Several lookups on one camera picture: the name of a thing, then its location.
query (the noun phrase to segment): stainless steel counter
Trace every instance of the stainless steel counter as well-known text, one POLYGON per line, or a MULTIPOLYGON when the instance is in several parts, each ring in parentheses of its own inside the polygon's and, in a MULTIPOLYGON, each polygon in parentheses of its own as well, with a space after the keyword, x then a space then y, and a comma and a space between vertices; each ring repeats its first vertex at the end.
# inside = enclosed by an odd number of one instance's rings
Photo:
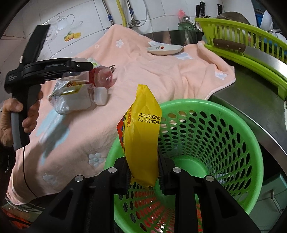
POLYGON ((262 77, 238 64, 231 65, 235 66, 235 83, 216 92, 210 100, 241 116, 287 174, 286 102, 262 77))

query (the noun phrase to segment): yellow snack bag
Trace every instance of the yellow snack bag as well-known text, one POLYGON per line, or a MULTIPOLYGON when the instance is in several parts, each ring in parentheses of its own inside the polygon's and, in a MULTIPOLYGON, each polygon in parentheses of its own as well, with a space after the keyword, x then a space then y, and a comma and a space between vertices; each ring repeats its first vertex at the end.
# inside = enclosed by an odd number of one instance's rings
POLYGON ((158 178, 158 133, 162 110, 146 85, 139 84, 135 102, 117 126, 131 170, 131 183, 154 186, 158 178))

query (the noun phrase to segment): faucet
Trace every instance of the faucet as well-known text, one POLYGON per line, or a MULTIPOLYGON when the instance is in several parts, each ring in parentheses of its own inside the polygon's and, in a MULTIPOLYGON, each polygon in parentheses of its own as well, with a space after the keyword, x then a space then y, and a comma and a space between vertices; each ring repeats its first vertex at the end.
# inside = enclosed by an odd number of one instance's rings
POLYGON ((127 0, 127 5, 128 5, 128 8, 129 8, 129 12, 131 14, 131 21, 129 22, 131 25, 133 26, 137 26, 139 25, 141 22, 139 20, 135 20, 134 19, 134 11, 133 11, 133 8, 131 7, 131 3, 129 2, 129 0, 127 0))

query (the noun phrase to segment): yellow gas hose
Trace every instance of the yellow gas hose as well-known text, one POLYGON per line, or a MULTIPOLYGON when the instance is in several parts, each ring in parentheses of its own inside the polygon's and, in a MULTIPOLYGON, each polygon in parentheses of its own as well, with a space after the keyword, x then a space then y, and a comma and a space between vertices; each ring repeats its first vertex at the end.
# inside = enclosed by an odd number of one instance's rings
POLYGON ((122 9, 122 6, 121 6, 121 4, 120 4, 120 0, 116 0, 116 1, 117 1, 117 5, 118 5, 118 8, 119 8, 119 11, 120 11, 122 20, 123 20, 123 26, 126 27, 126 26, 127 26, 127 21, 126 21, 126 19, 125 19, 125 14, 124 14, 123 9, 122 9))

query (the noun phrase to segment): wall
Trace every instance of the wall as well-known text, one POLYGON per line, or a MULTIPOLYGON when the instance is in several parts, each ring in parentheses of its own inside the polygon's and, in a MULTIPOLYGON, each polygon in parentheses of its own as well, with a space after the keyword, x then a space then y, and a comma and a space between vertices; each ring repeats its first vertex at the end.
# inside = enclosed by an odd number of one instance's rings
MULTIPOLYGON (((135 18, 143 23, 146 17, 143 1, 130 0, 130 2, 135 12, 135 18)), ((106 3, 114 22, 122 24, 116 0, 106 0, 106 3)), ((177 12, 180 9, 184 10, 194 21, 196 5, 200 3, 200 0, 146 0, 146 3, 148 20, 142 27, 135 29, 141 34, 177 30, 179 22, 177 12)), ((128 16, 127 20, 130 21, 126 0, 121 0, 121 4, 128 16)), ((205 14, 217 16, 217 4, 222 4, 222 0, 205 0, 205 4, 205 14)), ((225 4, 229 11, 237 11, 241 5, 250 7, 251 9, 244 15, 247 19, 253 18, 251 0, 223 0, 224 9, 225 4)), ((93 45, 110 26, 102 0, 30 0, 16 15, 5 32, 6 37, 16 37, 22 41, 20 44, 11 43, 13 46, 9 47, 5 54, 0 55, 0 103, 3 98, 7 98, 1 83, 3 83, 6 73, 17 67, 19 57, 36 25, 53 24, 60 17, 66 17, 66 23, 69 23, 69 26, 59 31, 57 35, 52 32, 51 36, 55 36, 53 40, 45 42, 39 60, 75 56, 93 45)))

